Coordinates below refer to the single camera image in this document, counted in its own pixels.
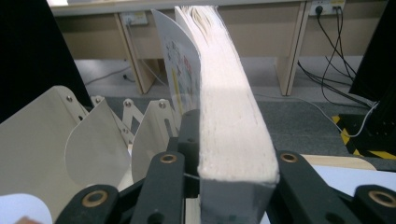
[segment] white surface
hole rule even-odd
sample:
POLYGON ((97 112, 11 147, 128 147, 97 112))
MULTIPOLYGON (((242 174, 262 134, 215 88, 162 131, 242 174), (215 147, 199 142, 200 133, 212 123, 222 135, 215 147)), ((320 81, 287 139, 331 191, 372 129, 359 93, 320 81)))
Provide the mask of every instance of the white surface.
POLYGON ((72 181, 64 165, 64 147, 77 125, 66 96, 75 99, 68 104, 76 102, 66 87, 53 87, 0 124, 0 195, 35 195, 52 218, 85 187, 72 181))
POLYGON ((275 184, 275 150, 217 9, 182 7, 177 13, 201 56, 200 177, 275 184))
POLYGON ((396 191, 395 173, 329 166, 314 166, 314 168, 330 187, 350 196, 355 194, 355 188, 360 185, 379 185, 396 191))
POLYGON ((162 51, 173 106, 181 116, 199 107, 199 53, 183 30, 172 19, 157 10, 152 11, 161 40, 162 51))
POLYGON ((47 3, 51 6, 67 6, 67 0, 47 0, 47 3))
POLYGON ((68 176, 80 186, 117 187, 130 167, 121 131, 106 100, 102 100, 70 133, 64 150, 68 176))
POLYGON ((42 224, 52 223, 50 210, 37 197, 30 194, 0 196, 0 223, 16 223, 22 217, 42 224))
POLYGON ((174 119, 172 107, 167 100, 151 101, 134 138, 132 148, 132 175, 134 182, 144 177, 151 159, 168 146, 169 137, 177 136, 179 122, 174 119))

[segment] electrical outlet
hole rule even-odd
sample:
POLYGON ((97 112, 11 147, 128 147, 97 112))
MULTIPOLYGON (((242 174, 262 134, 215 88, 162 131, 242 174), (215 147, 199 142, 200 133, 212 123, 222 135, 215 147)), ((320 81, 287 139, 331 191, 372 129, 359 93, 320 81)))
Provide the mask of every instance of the electrical outlet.
POLYGON ((145 11, 121 12, 122 21, 125 25, 147 25, 149 24, 145 11))
POLYGON ((337 14, 336 8, 341 7, 344 10, 344 5, 346 4, 346 0, 322 0, 322 1, 312 1, 311 10, 309 11, 310 16, 316 16, 317 12, 315 9, 318 6, 323 7, 323 11, 321 15, 335 15, 337 14))

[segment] floor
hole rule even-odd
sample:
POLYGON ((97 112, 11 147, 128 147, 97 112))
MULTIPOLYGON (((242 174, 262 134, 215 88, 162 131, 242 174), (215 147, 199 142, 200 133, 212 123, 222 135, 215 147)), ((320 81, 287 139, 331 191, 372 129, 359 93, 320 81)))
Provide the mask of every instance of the floor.
MULTIPOLYGON (((347 57, 346 60, 356 71, 361 57, 347 57)), ((320 85, 309 79, 301 68, 296 71, 291 96, 284 97, 280 93, 274 58, 242 58, 241 63, 277 149, 293 150, 302 154, 352 156, 347 153, 334 125, 322 112, 328 117, 340 113, 365 114, 367 108, 361 108, 357 103, 325 89, 326 98, 341 105, 330 104, 323 96, 320 85)), ((320 77, 328 65, 325 57, 301 58, 300 63, 305 70, 320 77)), ((334 58, 332 64, 334 67, 329 67, 326 78, 350 84, 351 80, 341 74, 346 69, 340 58, 334 58)), ((125 98, 144 102, 170 98, 165 74, 156 74, 161 81, 157 80, 148 93, 139 94, 134 83, 134 74, 125 61, 78 60, 76 65, 89 95, 101 95, 111 99, 112 103, 109 105, 114 110, 120 110, 125 98)), ((349 88, 338 83, 332 83, 332 86, 342 92, 347 92, 349 88)), ((396 172, 396 160, 364 159, 378 170, 396 172)))

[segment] black cable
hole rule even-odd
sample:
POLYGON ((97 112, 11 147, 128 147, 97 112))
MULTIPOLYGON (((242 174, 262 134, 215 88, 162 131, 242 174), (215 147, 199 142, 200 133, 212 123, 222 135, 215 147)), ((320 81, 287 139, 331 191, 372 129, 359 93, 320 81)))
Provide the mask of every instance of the black cable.
POLYGON ((319 27, 322 30, 322 32, 326 35, 326 37, 329 40, 329 42, 332 45, 332 47, 335 49, 335 52, 341 57, 341 59, 345 62, 345 64, 349 67, 349 69, 351 69, 354 72, 354 74, 356 74, 355 70, 350 66, 350 64, 345 60, 344 56, 338 51, 338 49, 336 49, 336 47, 332 43, 332 40, 327 35, 327 32, 324 30, 319 18, 320 18, 320 15, 317 15, 317 20, 318 20, 319 27))
POLYGON ((328 62, 328 64, 327 64, 327 66, 326 66, 326 69, 325 69, 325 71, 324 71, 324 73, 323 73, 323 76, 322 76, 322 78, 321 78, 321 81, 320 81, 320 89, 321 89, 321 92, 322 92, 323 97, 324 97, 329 103, 334 104, 334 105, 341 105, 341 104, 337 104, 337 103, 331 101, 331 100, 326 96, 326 94, 325 94, 325 92, 324 92, 324 79, 325 79, 325 77, 326 77, 327 70, 329 69, 330 64, 332 63, 332 58, 334 57, 334 54, 335 54, 335 52, 337 51, 337 46, 338 46, 338 44, 339 44, 339 42, 340 42, 340 39, 341 39, 342 26, 340 26, 340 20, 339 20, 339 16, 338 16, 338 9, 336 10, 336 12, 337 12, 337 30, 338 30, 338 36, 337 36, 337 41, 335 42, 335 46, 333 45, 333 43, 332 43, 332 41, 330 40, 330 38, 329 38, 329 36, 327 35, 327 33, 324 31, 323 27, 321 27, 322 30, 324 31, 325 35, 328 37, 328 39, 329 39, 331 45, 333 46, 333 51, 332 51, 332 57, 330 58, 330 60, 329 60, 329 62, 328 62))
MULTIPOLYGON (((302 66, 301 66, 301 64, 300 64, 300 62, 297 62, 297 65, 302 69, 302 70, 305 70, 302 66)), ((311 76, 311 77, 314 77, 315 79, 318 79, 318 80, 320 80, 322 77, 320 77, 320 76, 317 76, 317 75, 315 75, 315 74, 313 74, 313 73, 310 73, 310 72, 308 72, 308 71, 306 71, 308 74, 309 74, 309 76, 311 76)), ((343 82, 343 81, 337 81, 337 80, 334 80, 334 79, 330 79, 330 78, 324 78, 324 80, 326 80, 326 81, 329 81, 329 82, 333 82, 333 83, 338 83, 338 84, 341 84, 341 85, 345 85, 345 86, 350 86, 350 83, 346 83, 346 82, 343 82)))
POLYGON ((345 73, 341 72, 337 67, 334 66, 334 64, 331 63, 331 66, 332 66, 332 68, 333 68, 335 71, 337 71, 339 74, 341 74, 341 75, 343 75, 343 76, 346 76, 346 77, 349 77, 348 74, 345 74, 345 73))
MULTIPOLYGON (((297 64, 299 65, 299 67, 303 70, 303 72, 304 72, 312 81, 314 81, 315 83, 317 83, 317 84, 319 84, 319 85, 322 84, 321 81, 320 81, 320 77, 318 77, 318 76, 314 76, 314 77, 313 77, 313 76, 312 76, 313 74, 310 73, 310 72, 308 72, 307 70, 305 70, 305 69, 301 66, 300 62, 297 62, 297 64)), ((356 99, 356 98, 354 98, 354 97, 352 97, 352 96, 350 96, 350 95, 347 95, 347 94, 345 94, 345 93, 343 93, 343 92, 337 90, 335 87, 333 87, 333 86, 331 86, 331 85, 329 85, 329 84, 327 84, 327 83, 323 83, 323 86, 324 86, 325 88, 327 88, 328 90, 330 90, 330 91, 333 91, 333 92, 335 92, 335 93, 337 93, 337 94, 339 94, 339 95, 341 95, 341 96, 343 96, 343 97, 345 97, 345 98, 347 98, 347 99, 349 99, 349 100, 351 100, 351 101, 354 101, 355 103, 358 103, 358 104, 360 104, 360 105, 363 105, 364 108, 370 107, 370 106, 368 106, 366 103, 364 103, 363 101, 360 101, 360 100, 358 100, 358 99, 356 99)), ((362 106, 359 106, 359 105, 344 105, 344 106, 352 106, 352 107, 362 108, 362 106)))
MULTIPOLYGON (((335 12, 337 13, 337 20, 338 20, 338 10, 341 11, 341 30, 342 30, 343 25, 344 25, 344 11, 343 11, 343 9, 342 9, 341 7, 337 7, 337 8, 336 8, 335 12)), ((348 69, 348 67, 347 67, 347 61, 345 60, 345 57, 344 57, 344 51, 343 51, 343 44, 342 44, 342 41, 341 41, 341 31, 340 31, 340 29, 339 29, 338 38, 340 39, 340 51, 341 51, 342 59, 343 59, 343 62, 344 62, 344 66, 345 66, 345 68, 346 68, 347 75, 348 75, 349 78, 353 81, 354 78, 353 78, 353 77, 350 75, 350 73, 349 73, 349 69, 348 69)))

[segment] gray carpet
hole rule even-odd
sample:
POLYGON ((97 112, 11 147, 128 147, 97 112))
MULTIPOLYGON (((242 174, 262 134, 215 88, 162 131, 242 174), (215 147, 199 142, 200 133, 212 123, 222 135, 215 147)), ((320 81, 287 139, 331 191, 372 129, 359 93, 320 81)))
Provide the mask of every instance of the gray carpet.
MULTIPOLYGON (((121 118, 124 98, 107 97, 108 105, 121 118)), ((146 111, 151 100, 132 99, 140 111, 146 111)), ((305 102, 258 102, 274 145, 278 150, 301 154, 356 157, 347 152, 341 136, 320 111, 305 102)), ((341 113, 365 114, 367 110, 316 103, 328 116, 341 113)), ((377 170, 396 172, 396 160, 359 157, 370 162, 377 170)))

